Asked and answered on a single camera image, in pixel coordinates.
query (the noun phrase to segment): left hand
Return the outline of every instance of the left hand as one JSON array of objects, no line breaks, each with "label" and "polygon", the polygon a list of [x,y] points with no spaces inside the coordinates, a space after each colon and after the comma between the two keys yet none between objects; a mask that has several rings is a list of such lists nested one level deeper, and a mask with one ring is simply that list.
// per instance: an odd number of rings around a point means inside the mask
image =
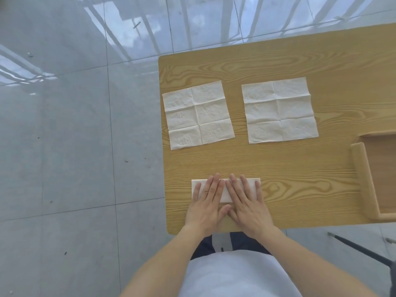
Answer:
[{"label": "left hand", "polygon": [[218,173],[214,177],[209,176],[200,199],[198,199],[198,194],[201,183],[197,183],[195,186],[186,215],[185,227],[194,229],[202,238],[210,236],[216,230],[218,223],[231,209],[231,205],[226,204],[219,210],[224,184],[224,179],[220,180]]}]

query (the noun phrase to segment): gray tile floor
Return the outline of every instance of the gray tile floor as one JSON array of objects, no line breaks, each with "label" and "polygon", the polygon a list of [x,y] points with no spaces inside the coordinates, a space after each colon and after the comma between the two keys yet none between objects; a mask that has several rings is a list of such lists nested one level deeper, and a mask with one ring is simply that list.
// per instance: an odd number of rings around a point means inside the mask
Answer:
[{"label": "gray tile floor", "polygon": [[[0,296],[117,296],[171,239],[158,56],[391,22],[396,0],[0,0]],[[396,259],[395,224],[285,230],[387,296],[329,229]]]}]

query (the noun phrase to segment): dark pants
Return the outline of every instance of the dark pants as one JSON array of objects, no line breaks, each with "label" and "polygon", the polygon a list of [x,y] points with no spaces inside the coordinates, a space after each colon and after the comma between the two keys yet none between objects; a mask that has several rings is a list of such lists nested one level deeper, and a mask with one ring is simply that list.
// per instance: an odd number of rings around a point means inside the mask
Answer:
[{"label": "dark pants", "polygon": [[[232,250],[251,250],[256,252],[261,252],[265,254],[270,254],[267,249],[263,247],[255,239],[249,238],[243,232],[230,232]],[[209,255],[215,253],[215,249],[212,245],[212,236],[207,236],[204,238],[197,249],[194,251],[191,259],[196,259],[201,256]]]}]

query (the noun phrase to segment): finger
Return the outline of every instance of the finger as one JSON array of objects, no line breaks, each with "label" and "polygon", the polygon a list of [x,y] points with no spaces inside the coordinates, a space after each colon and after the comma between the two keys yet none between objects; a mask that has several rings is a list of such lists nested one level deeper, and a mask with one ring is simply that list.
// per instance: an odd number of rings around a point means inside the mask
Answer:
[{"label": "finger", "polygon": [[245,192],[246,197],[249,200],[253,201],[255,198],[253,197],[253,193],[252,193],[252,191],[250,189],[250,185],[248,183],[248,180],[246,179],[245,175],[243,175],[243,174],[240,176],[240,178],[241,178],[241,181],[242,181],[242,186],[244,187],[244,192]]},{"label": "finger", "polygon": [[221,195],[223,194],[224,190],[224,184],[224,179],[220,179],[219,184],[217,185],[215,196],[213,197],[213,204],[215,204],[216,206],[218,206],[218,204],[220,203]]},{"label": "finger", "polygon": [[231,210],[231,205],[226,204],[224,205],[220,210],[219,210],[219,216],[217,217],[217,223],[223,220],[223,218],[228,214],[228,212]]},{"label": "finger", "polygon": [[242,187],[239,185],[237,179],[235,178],[235,175],[231,174],[230,179],[231,179],[232,187],[234,188],[239,199],[241,200],[241,203],[246,202],[248,200],[248,198],[246,197],[244,190],[242,189]]},{"label": "finger", "polygon": [[241,200],[239,199],[238,195],[236,194],[234,188],[232,187],[232,184],[230,182],[230,180],[226,180],[225,181],[225,186],[228,189],[228,193],[230,194],[231,200],[232,202],[235,204],[236,207],[239,207],[242,205]]},{"label": "finger", "polygon": [[213,201],[213,197],[216,194],[217,185],[219,184],[219,181],[220,181],[220,174],[216,173],[215,177],[213,177],[212,184],[210,185],[209,192],[208,192],[208,194],[206,196],[206,200],[208,202],[212,202]]},{"label": "finger", "polygon": [[205,183],[205,186],[204,186],[204,190],[202,191],[202,194],[201,194],[201,199],[202,200],[206,199],[206,196],[209,193],[209,188],[210,188],[212,182],[213,182],[213,176],[210,175],[209,178],[206,180],[206,183]]},{"label": "finger", "polygon": [[200,188],[201,188],[201,183],[198,182],[198,183],[195,185],[194,193],[192,194],[192,201],[191,201],[191,202],[197,202],[197,201],[198,201],[198,195],[199,195],[199,189],[200,189]]},{"label": "finger", "polygon": [[236,223],[238,224],[238,216],[236,215],[235,210],[233,210],[232,208],[228,211],[228,215],[230,216],[230,218]]},{"label": "finger", "polygon": [[258,180],[256,180],[254,182],[255,186],[256,186],[256,196],[257,196],[257,201],[258,202],[264,202],[264,198],[263,198],[263,192],[261,191],[261,184]]}]

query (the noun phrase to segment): person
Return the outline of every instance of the person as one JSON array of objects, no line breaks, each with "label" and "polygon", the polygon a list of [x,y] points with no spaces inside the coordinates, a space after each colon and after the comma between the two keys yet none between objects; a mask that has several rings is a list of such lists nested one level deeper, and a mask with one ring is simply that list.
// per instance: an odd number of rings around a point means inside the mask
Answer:
[{"label": "person", "polygon": [[[200,183],[181,231],[132,277],[121,297],[157,296],[377,296],[362,282],[288,238],[274,226],[260,183],[256,196],[244,175],[240,186],[210,176]],[[233,201],[219,209],[224,186]],[[225,215],[243,233],[230,233],[233,251],[216,253],[211,234]]]}]

